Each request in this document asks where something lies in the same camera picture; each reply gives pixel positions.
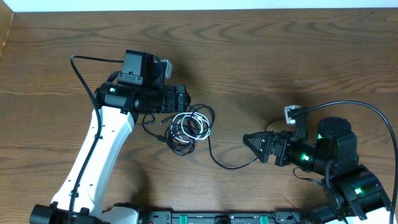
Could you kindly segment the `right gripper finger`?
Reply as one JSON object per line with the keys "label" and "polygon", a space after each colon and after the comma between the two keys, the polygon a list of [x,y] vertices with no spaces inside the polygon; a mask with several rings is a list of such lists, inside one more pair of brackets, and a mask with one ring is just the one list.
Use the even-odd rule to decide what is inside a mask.
{"label": "right gripper finger", "polygon": [[245,134],[243,136],[243,143],[250,149],[272,149],[276,136],[277,134],[275,132]]}
{"label": "right gripper finger", "polygon": [[269,156],[274,152],[273,145],[263,144],[261,146],[249,145],[250,150],[255,154],[255,156],[262,162],[267,164],[269,161]]}

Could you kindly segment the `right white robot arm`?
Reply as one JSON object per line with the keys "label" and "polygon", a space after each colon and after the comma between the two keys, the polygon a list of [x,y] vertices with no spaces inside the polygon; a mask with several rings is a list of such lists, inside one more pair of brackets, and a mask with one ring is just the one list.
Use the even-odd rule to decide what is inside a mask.
{"label": "right white robot arm", "polygon": [[351,217],[365,221],[370,212],[383,208],[393,211],[392,203],[379,179],[359,163],[357,137],[347,119],[332,116],[317,124],[315,143],[308,140],[310,110],[297,105],[285,108],[285,118],[294,131],[263,131],[243,136],[243,143],[267,163],[275,156],[279,167],[293,164],[304,172],[321,175],[314,181],[323,188],[328,203],[305,212],[301,223],[347,222]]}

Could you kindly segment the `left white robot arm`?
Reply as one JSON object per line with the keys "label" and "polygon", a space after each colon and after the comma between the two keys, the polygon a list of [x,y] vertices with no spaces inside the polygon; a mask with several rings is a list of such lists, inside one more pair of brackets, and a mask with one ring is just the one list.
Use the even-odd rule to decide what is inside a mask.
{"label": "left white robot arm", "polygon": [[120,71],[95,91],[90,128],[75,163],[50,205],[36,205],[30,223],[140,223],[145,218],[125,203],[103,211],[104,195],[118,154],[141,114],[184,112],[190,96],[183,85],[165,85],[172,64],[127,50]]}

